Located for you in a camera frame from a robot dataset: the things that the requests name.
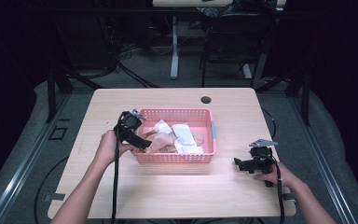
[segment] dark curtain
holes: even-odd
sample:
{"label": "dark curtain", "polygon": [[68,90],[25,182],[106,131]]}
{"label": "dark curtain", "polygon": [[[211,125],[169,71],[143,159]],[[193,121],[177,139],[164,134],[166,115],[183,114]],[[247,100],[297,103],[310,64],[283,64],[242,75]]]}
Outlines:
{"label": "dark curtain", "polygon": [[30,117],[48,65],[15,1],[0,1],[0,169]]}
{"label": "dark curtain", "polygon": [[358,1],[287,1],[290,10],[310,8],[329,15],[321,23],[283,20],[263,77],[282,76],[314,56],[310,88],[336,122],[358,181]]}

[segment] table leg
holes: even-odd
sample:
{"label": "table leg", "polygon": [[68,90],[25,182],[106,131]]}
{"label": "table leg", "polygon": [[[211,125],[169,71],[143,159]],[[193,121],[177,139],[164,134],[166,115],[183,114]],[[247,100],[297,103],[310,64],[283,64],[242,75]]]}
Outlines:
{"label": "table leg", "polygon": [[178,78],[179,66],[179,50],[178,50],[178,35],[177,35],[177,21],[176,17],[172,18],[172,65],[171,65],[171,79]]}

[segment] camera mount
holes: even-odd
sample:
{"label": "camera mount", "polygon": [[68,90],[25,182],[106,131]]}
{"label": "camera mount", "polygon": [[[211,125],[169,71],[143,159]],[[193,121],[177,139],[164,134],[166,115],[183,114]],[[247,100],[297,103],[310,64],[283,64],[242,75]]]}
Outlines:
{"label": "camera mount", "polygon": [[118,139],[142,149],[150,147],[152,142],[135,134],[135,131],[142,125],[141,119],[146,120],[136,109],[133,109],[132,113],[130,111],[121,113],[117,125],[113,129]]}
{"label": "camera mount", "polygon": [[[278,143],[258,139],[257,141],[249,144],[249,147],[252,147],[250,154],[252,155],[252,160],[242,161],[240,159],[234,158],[235,164],[240,168],[241,171],[248,171],[249,174],[254,174],[255,170],[261,170],[263,174],[271,173],[271,165],[274,163],[272,157],[272,149],[268,146],[276,146]],[[273,183],[270,181],[265,181],[266,187],[270,188],[273,186]]]}

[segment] wooden table top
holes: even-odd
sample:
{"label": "wooden table top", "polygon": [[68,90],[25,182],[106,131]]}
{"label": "wooden table top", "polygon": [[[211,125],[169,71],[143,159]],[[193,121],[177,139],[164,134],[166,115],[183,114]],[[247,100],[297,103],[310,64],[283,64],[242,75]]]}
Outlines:
{"label": "wooden table top", "polygon": [[[212,99],[204,104],[200,98]],[[140,164],[130,153],[120,158],[117,218],[278,217],[277,189],[239,171],[233,158],[250,160],[249,144],[270,140],[255,91],[247,88],[97,90],[80,127],[56,193],[69,196],[93,159],[101,135],[133,108],[208,108],[213,113],[217,152],[210,163]],[[278,159],[273,147],[273,154]],[[103,176],[89,218],[110,218],[115,167]],[[63,201],[53,201],[54,217]],[[285,214],[296,213],[293,201]]]}

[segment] metal bar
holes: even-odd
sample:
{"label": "metal bar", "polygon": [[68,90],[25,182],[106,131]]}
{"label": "metal bar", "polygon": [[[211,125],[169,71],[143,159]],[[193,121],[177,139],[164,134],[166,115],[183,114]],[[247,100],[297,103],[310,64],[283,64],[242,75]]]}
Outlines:
{"label": "metal bar", "polygon": [[54,118],[57,111],[56,94],[55,94],[55,70],[50,69],[48,73],[48,120],[50,122]]}
{"label": "metal bar", "polygon": [[38,138],[36,139],[36,143],[33,149],[25,156],[16,174],[13,175],[13,178],[7,185],[7,188],[0,199],[0,223],[5,222],[5,217],[10,210],[11,205],[16,200],[17,195],[19,194],[22,186],[27,180],[28,175],[34,168],[34,165],[41,151],[43,150],[43,145],[48,138],[48,134],[51,133],[51,131],[54,129],[55,123],[58,119],[58,115],[62,112],[62,110],[68,103],[69,98],[70,95],[67,94],[62,96],[61,100],[57,104],[56,116],[51,120],[50,123],[46,123],[41,134],[39,134]]}
{"label": "metal bar", "polygon": [[292,108],[295,110],[296,118],[300,123],[300,125],[302,126],[304,133],[307,135],[308,139],[310,140],[310,145],[312,148],[311,151],[312,156],[315,159],[316,165],[318,166],[318,169],[321,173],[321,177],[323,178],[327,190],[329,191],[330,196],[333,200],[333,203],[336,206],[336,209],[338,211],[342,223],[348,223],[348,224],[357,223],[341,191],[341,188],[338,185],[338,182],[336,181],[333,173],[330,170],[330,167],[324,157],[324,154],[321,148],[319,147],[319,144],[315,136],[313,135],[312,128],[310,126],[307,126],[304,120],[302,119],[298,102],[296,101],[295,98],[289,97],[289,103],[292,106]]}
{"label": "metal bar", "polygon": [[63,72],[65,72],[66,74],[68,74],[69,76],[71,77],[74,77],[76,78],[77,80],[79,80],[80,82],[88,85],[89,87],[93,88],[94,90],[98,90],[98,89],[102,89],[103,87],[96,84],[95,82],[93,81],[90,81],[89,79],[87,79],[86,77],[83,77],[81,76],[80,74],[78,74],[78,72],[72,70],[72,69],[69,69],[68,67],[62,65],[60,66],[61,70]]}
{"label": "metal bar", "polygon": [[307,126],[310,126],[310,70],[304,71],[303,79],[303,89],[301,96],[301,116]]}
{"label": "metal bar", "polygon": [[[85,15],[118,15],[118,16],[180,16],[180,15],[204,15],[195,7],[146,7],[146,8],[27,8],[33,12],[44,12],[48,14],[85,14]],[[243,16],[261,16],[263,12],[238,12]],[[274,10],[269,15],[275,18],[286,19],[316,19],[319,20],[325,11],[280,11]]]}

